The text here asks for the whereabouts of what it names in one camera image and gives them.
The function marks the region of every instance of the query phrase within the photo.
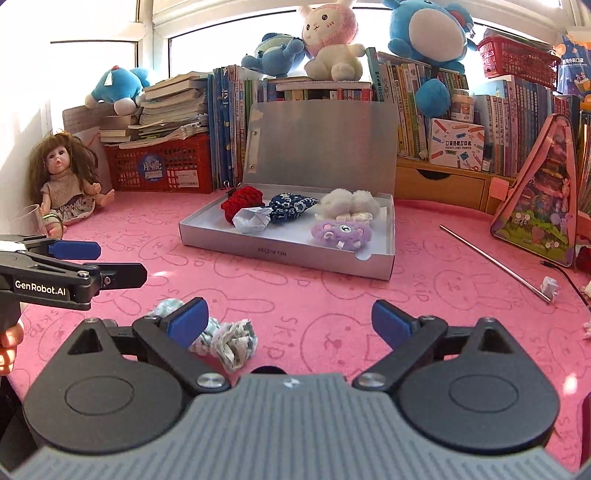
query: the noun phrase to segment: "wall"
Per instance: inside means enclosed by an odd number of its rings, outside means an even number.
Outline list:
[[[41,20],[47,3],[7,0],[0,7],[0,233],[28,204],[27,155],[47,131],[43,77],[67,76],[72,68],[57,60],[44,63],[48,29],[59,28]]]

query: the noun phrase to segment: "doll dress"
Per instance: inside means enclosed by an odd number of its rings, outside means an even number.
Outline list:
[[[95,197],[80,189],[78,177],[69,168],[63,173],[50,175],[41,192],[49,194],[50,213],[57,215],[64,225],[87,218],[95,210]]]

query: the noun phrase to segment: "gray gripper base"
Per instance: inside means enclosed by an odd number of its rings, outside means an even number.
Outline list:
[[[246,375],[228,392],[197,397],[173,429],[141,448],[83,457],[45,447],[14,472],[15,480],[570,477],[542,448],[479,458],[437,446],[386,394],[354,390],[339,374]]]

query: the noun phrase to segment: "text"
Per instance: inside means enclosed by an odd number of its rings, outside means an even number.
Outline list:
[[[259,248],[259,252],[267,255],[277,255],[278,257],[287,257],[285,252],[281,250],[271,250],[270,248]]]
[[[43,293],[45,295],[52,295],[55,297],[65,297],[67,295],[67,290],[65,287],[55,287],[55,286],[46,286],[46,285],[42,285],[39,283],[33,283],[33,282],[23,282],[20,280],[17,280],[14,283],[14,287],[17,290],[24,290],[24,291],[31,291],[31,292],[36,292],[36,293]]]

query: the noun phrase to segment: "pink table surface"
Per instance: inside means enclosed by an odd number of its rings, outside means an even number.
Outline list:
[[[29,305],[22,315],[26,336],[10,376],[21,398],[85,317],[130,325],[168,297],[201,296],[220,321],[252,319],[259,347],[242,372],[275,364],[292,374],[342,372],[351,379],[389,351],[370,321],[374,301],[386,299],[411,315],[436,314],[451,325],[498,318],[560,393],[560,417],[548,451],[565,467],[577,468],[580,404],[591,390],[591,344],[583,340],[582,328],[586,309],[557,272],[493,239],[490,216],[429,202],[397,202],[396,260],[391,281],[384,282],[185,247],[178,222],[216,196],[117,193],[109,209],[70,228],[67,239],[100,243],[101,261],[139,261],[150,276],[141,289],[102,292],[89,312]],[[555,304],[545,304],[441,231],[441,223],[536,286],[546,275],[556,278],[561,291]],[[575,283],[587,281],[578,274]]]

